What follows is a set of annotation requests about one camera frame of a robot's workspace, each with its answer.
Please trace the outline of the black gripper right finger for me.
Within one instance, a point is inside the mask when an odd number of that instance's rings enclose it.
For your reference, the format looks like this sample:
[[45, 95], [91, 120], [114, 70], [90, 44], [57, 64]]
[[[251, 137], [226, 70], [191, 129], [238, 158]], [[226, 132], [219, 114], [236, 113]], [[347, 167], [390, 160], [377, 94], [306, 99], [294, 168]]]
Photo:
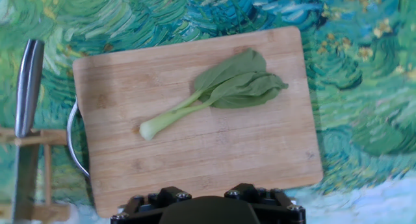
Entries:
[[247, 206], [243, 213], [254, 218], [255, 223], [306, 224], [306, 209], [294, 204], [279, 188], [267, 190], [240, 183], [226, 191], [224, 197], [242, 201]]

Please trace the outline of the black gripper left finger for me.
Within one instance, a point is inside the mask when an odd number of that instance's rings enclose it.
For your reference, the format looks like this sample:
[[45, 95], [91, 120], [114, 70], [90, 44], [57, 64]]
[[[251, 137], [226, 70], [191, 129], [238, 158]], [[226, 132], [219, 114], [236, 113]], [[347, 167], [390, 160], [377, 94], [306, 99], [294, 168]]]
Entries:
[[135, 195], [122, 210], [110, 218], [111, 224], [159, 224], [163, 212], [172, 204], [192, 199], [192, 195], [175, 186], [162, 188], [147, 196]]

